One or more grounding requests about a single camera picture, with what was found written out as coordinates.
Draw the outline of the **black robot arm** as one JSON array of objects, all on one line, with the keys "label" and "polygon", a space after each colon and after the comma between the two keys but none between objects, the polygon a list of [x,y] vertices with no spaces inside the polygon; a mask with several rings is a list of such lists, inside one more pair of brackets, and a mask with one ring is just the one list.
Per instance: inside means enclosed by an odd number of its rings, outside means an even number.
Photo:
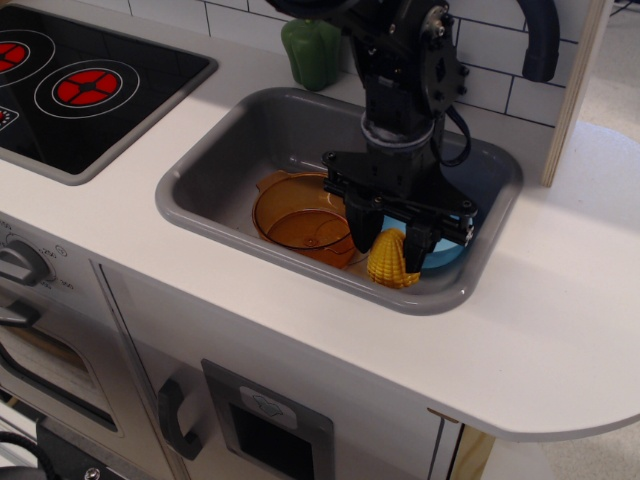
[{"label": "black robot arm", "polygon": [[436,244],[467,245],[476,204],[443,176],[470,155],[442,156],[444,123],[469,129],[453,103],[468,70],[456,57],[445,1],[275,1],[297,19],[324,20],[348,36],[365,90],[363,152],[322,157],[326,191],[342,197],[356,248],[371,249],[387,217],[405,223],[403,256],[421,270]]}]

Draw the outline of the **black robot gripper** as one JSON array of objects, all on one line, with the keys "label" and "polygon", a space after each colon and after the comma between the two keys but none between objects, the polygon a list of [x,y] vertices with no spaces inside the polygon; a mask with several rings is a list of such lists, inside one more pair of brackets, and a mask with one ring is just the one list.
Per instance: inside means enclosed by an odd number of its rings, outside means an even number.
[{"label": "black robot gripper", "polygon": [[345,203],[353,243],[360,253],[373,246],[384,217],[406,224],[405,271],[418,273],[436,244],[467,245],[474,236],[476,203],[445,177],[429,148],[413,152],[328,151],[322,156],[325,189]]}]

